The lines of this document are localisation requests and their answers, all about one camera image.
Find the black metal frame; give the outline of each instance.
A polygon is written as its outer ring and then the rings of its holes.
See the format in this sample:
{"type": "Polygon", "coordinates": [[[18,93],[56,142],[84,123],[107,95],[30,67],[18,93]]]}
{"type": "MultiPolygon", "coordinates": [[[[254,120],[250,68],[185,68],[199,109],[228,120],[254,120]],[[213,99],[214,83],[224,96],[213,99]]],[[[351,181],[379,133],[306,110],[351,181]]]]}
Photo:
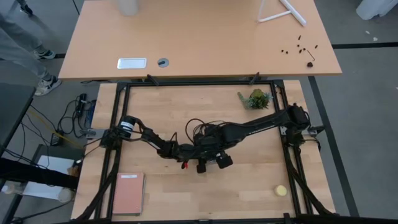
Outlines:
{"type": "MultiPolygon", "coordinates": [[[[282,97],[282,103],[283,107],[286,108],[288,105],[287,102],[287,97],[286,97],[286,92],[283,84],[283,82],[279,82],[279,80],[256,80],[254,83],[251,81],[214,81],[214,80],[204,80],[204,81],[191,81],[191,80],[184,80],[184,81],[171,81],[171,82],[164,82],[164,83],[159,83],[159,82],[132,82],[132,83],[118,83],[117,88],[116,88],[116,95],[115,95],[115,100],[114,100],[114,105],[113,105],[113,111],[112,111],[112,117],[111,117],[111,123],[110,127],[116,125],[116,117],[118,114],[118,106],[121,98],[121,92],[124,90],[124,102],[123,102],[123,108],[122,108],[122,116],[125,116],[127,113],[128,109],[128,104],[129,104],[129,93],[130,93],[130,88],[132,87],[140,87],[140,86],[182,86],[182,85],[269,85],[271,88],[271,93],[273,96],[273,102],[275,105],[275,111],[280,110],[279,106],[279,101],[278,101],[278,95],[277,95],[277,90],[276,88],[279,88],[280,95],[282,97]]],[[[287,162],[288,159],[290,159],[290,152],[288,146],[286,146],[282,140],[282,133],[279,130],[279,134],[281,137],[281,143],[282,143],[282,148],[284,152],[284,157],[285,161],[287,162]]],[[[104,184],[104,181],[107,177],[108,174],[108,166],[109,166],[109,160],[110,160],[110,155],[111,151],[116,150],[116,155],[114,158],[114,163],[119,164],[120,162],[120,157],[121,157],[121,143],[118,144],[118,148],[110,149],[106,148],[105,152],[105,157],[104,157],[104,163],[103,163],[103,169],[101,173],[101,181],[99,186],[102,186],[104,184]]],[[[302,165],[302,160],[300,157],[300,152],[298,148],[294,149],[294,158],[295,158],[295,163],[297,165],[297,171],[302,178],[302,180],[305,182],[305,174],[304,174],[304,169],[302,165]]],[[[292,174],[290,172],[287,172],[288,178],[289,178],[289,185],[290,185],[290,191],[292,193],[292,202],[294,205],[294,211],[296,217],[302,214],[302,210],[300,208],[300,203],[299,203],[299,196],[297,193],[297,188],[296,188],[296,183],[295,179],[293,178],[292,174]]],[[[111,183],[111,189],[110,189],[110,195],[109,195],[109,201],[108,201],[108,209],[106,212],[106,218],[111,219],[112,217],[112,211],[113,211],[113,200],[114,200],[114,191],[115,191],[115,186],[116,186],[116,178],[113,179],[111,183]]],[[[307,214],[312,215],[313,210],[312,210],[312,204],[309,201],[308,197],[303,194],[303,198],[305,201],[305,206],[306,206],[306,211],[307,214]]],[[[99,203],[96,206],[95,209],[95,219],[101,218],[101,208],[102,208],[102,200],[99,201],[99,203]]],[[[170,221],[139,221],[139,222],[123,222],[123,223],[198,223],[202,222],[201,220],[170,220],[170,221]]],[[[255,219],[234,219],[234,220],[211,220],[212,223],[284,223],[285,218],[255,218],[255,219]]]]}

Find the person's leg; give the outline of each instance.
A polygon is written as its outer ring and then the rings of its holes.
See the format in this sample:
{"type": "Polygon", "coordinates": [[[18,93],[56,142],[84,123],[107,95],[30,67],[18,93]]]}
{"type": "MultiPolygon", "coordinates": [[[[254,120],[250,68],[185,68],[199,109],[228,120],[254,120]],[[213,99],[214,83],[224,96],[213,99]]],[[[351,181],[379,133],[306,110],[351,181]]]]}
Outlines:
{"type": "Polygon", "coordinates": [[[61,80],[50,75],[42,63],[28,51],[17,45],[1,28],[0,58],[22,65],[40,78],[40,83],[35,92],[36,96],[46,95],[61,84],[61,80]]]}
{"type": "Polygon", "coordinates": [[[33,16],[33,11],[26,4],[26,0],[17,0],[17,2],[21,5],[22,12],[26,13],[28,16],[33,16]]]}
{"type": "Polygon", "coordinates": [[[34,35],[30,34],[16,23],[6,19],[0,14],[0,28],[10,36],[17,44],[27,50],[33,50],[38,59],[51,59],[55,53],[46,49],[43,43],[34,35]]]}

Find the yellow sponge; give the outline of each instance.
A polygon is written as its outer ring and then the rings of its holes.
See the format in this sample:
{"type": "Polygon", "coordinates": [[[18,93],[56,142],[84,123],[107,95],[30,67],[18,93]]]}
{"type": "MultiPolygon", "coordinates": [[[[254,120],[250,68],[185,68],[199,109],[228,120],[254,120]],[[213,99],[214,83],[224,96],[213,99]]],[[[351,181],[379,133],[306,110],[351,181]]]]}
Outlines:
{"type": "Polygon", "coordinates": [[[285,186],[283,186],[283,185],[278,185],[275,189],[274,189],[274,191],[275,191],[275,194],[276,195],[278,195],[278,196],[286,196],[287,195],[287,189],[286,189],[286,187],[285,186]]]}

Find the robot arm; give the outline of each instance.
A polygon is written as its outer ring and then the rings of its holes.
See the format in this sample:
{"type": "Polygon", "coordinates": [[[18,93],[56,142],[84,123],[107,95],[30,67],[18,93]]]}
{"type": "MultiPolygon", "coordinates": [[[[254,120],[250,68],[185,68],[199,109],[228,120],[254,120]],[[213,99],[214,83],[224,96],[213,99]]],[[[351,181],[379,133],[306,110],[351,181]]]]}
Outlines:
{"type": "Polygon", "coordinates": [[[206,171],[206,161],[216,161],[221,169],[232,165],[232,158],[225,150],[234,147],[246,136],[268,130],[270,128],[284,126],[287,128],[287,143],[299,146],[303,143],[301,132],[310,125],[302,107],[296,104],[288,106],[274,114],[258,118],[247,123],[238,124],[232,122],[203,123],[195,129],[193,144],[179,145],[177,140],[165,141],[148,128],[144,123],[132,116],[123,117],[118,126],[104,133],[101,146],[111,146],[117,139],[126,141],[145,141],[154,147],[158,155],[165,159],[176,159],[183,162],[182,168],[190,159],[198,159],[199,173],[206,171]],[[139,126],[139,132],[133,131],[134,126],[139,126]],[[138,139],[131,139],[131,134],[141,134],[138,139]]]}

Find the gray pants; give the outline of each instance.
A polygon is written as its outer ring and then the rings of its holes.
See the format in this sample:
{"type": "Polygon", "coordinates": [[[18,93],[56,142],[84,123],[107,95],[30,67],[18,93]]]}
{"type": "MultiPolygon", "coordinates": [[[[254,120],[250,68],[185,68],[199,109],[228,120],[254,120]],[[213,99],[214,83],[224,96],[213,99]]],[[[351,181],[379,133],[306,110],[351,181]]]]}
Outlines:
{"type": "Polygon", "coordinates": [[[49,74],[47,69],[27,51],[33,51],[41,45],[38,38],[0,14],[0,58],[22,65],[43,78],[49,74]]]}

